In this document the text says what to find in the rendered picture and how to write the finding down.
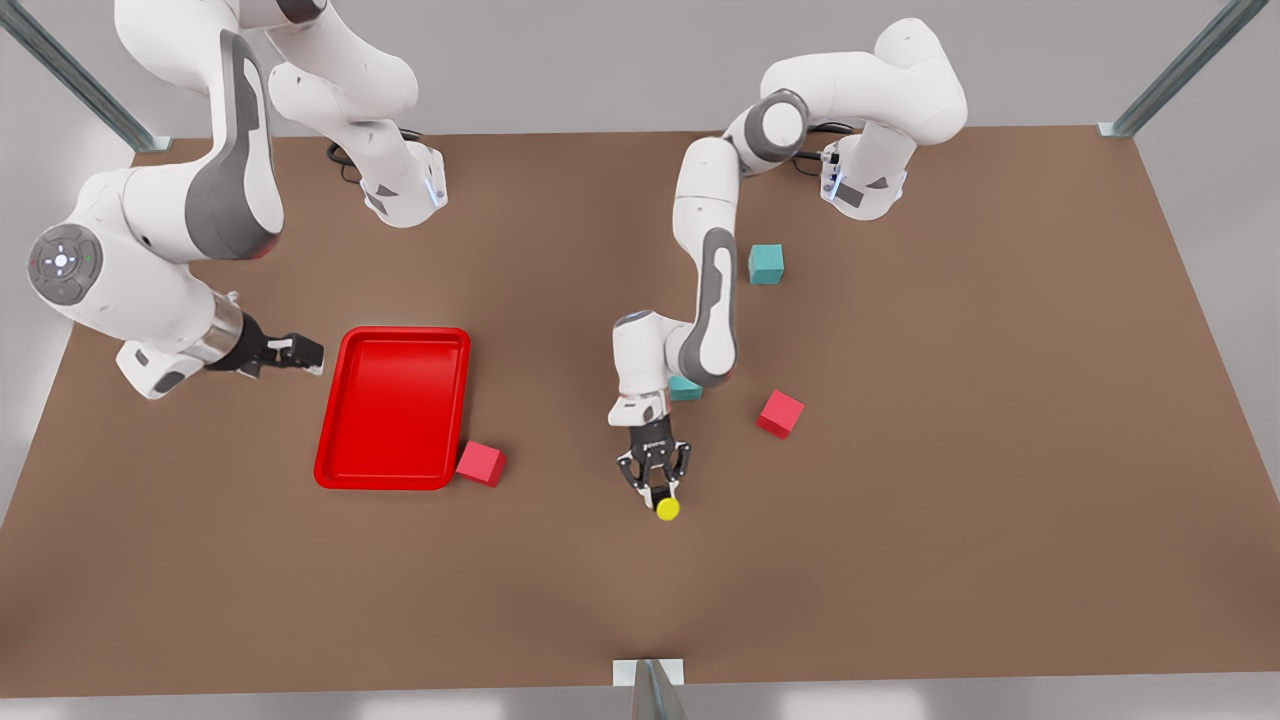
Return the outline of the red cube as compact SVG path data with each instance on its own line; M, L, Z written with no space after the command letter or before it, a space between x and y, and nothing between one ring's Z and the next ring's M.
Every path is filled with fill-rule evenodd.
M804 407L796 398L773 389L756 416L756 425L773 437L786 439L794 432Z
M460 455L454 474L485 487L497 488L506 469L503 451L468 441Z

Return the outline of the red rectangular tray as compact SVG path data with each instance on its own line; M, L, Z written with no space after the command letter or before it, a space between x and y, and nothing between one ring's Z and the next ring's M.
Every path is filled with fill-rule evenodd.
M340 342L314 478L328 489L435 491L454 475L470 337L362 325Z

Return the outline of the silver frame post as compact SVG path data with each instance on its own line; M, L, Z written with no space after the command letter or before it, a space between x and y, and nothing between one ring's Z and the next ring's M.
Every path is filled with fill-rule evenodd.
M685 684L682 659L622 659L612 662L613 685L632 689L631 720L689 720L676 691Z
M172 138L147 131L18 0L0 0L0 27L134 152L165 152Z
M1133 138L1272 0L1228 0L1116 120L1096 126L1102 138Z

